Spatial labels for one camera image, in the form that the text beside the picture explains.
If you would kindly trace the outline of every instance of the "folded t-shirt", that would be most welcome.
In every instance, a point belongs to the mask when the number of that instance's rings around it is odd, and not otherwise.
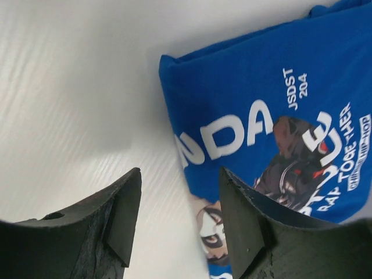
[[[372,216],[370,0],[164,55],[159,74],[211,278],[232,278],[220,166],[309,216]]]

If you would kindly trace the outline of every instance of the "printed graphic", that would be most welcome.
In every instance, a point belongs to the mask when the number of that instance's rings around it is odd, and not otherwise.
[[[302,135],[315,126],[294,117],[282,116],[274,123],[273,133],[279,153],[254,183],[254,189],[278,203],[299,210],[306,205],[317,186],[325,179],[320,159],[329,154],[324,142],[314,152],[305,145]]]
[[[220,201],[210,203],[191,195],[191,203],[208,263],[228,266],[229,258]]]
[[[348,178],[348,191],[355,190],[360,182],[360,169],[367,159],[368,151],[370,150],[371,136],[371,115],[363,116],[359,119],[360,123],[360,141],[356,166]]]

